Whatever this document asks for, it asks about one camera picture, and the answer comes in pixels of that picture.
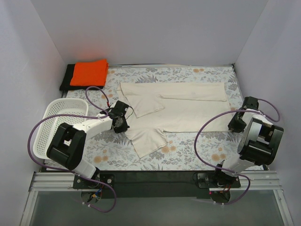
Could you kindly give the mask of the cream white t shirt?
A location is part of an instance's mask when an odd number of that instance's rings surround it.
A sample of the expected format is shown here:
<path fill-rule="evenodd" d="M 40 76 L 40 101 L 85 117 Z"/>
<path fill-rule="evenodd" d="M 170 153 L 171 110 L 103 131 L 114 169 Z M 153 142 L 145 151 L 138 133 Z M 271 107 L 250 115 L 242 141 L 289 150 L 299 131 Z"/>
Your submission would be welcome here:
<path fill-rule="evenodd" d="M 225 84 L 120 83 L 119 100 L 130 105 L 125 132 L 143 158 L 168 144 L 166 132 L 197 132 L 211 118 L 230 110 Z"/>

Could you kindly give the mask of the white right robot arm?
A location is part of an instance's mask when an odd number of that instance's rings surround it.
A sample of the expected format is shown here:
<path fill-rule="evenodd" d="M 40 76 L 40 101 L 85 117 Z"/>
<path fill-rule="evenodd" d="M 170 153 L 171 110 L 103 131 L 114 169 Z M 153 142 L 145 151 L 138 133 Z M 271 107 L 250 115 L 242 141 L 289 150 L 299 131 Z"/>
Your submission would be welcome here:
<path fill-rule="evenodd" d="M 223 160 L 213 174 L 218 187 L 230 186 L 238 174 L 252 166 L 270 165 L 277 154 L 284 129 L 267 120 L 262 114 L 235 113 L 228 124 L 231 132 L 242 132 L 237 155 Z"/>

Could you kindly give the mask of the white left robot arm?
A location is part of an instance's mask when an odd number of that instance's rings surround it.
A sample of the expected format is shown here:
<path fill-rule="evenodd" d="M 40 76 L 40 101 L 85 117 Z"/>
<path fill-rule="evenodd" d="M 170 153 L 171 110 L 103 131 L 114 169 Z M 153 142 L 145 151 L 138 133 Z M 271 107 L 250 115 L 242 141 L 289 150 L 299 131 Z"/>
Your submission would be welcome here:
<path fill-rule="evenodd" d="M 106 111 L 101 111 L 94 119 L 74 125 L 62 123 L 58 126 L 47 149 L 47 157 L 66 169 L 84 177 L 89 188 L 100 183 L 99 169 L 83 159 L 85 142 L 108 130 L 115 133 L 127 131 L 129 126 L 126 113 L 130 106 L 117 101 Z"/>

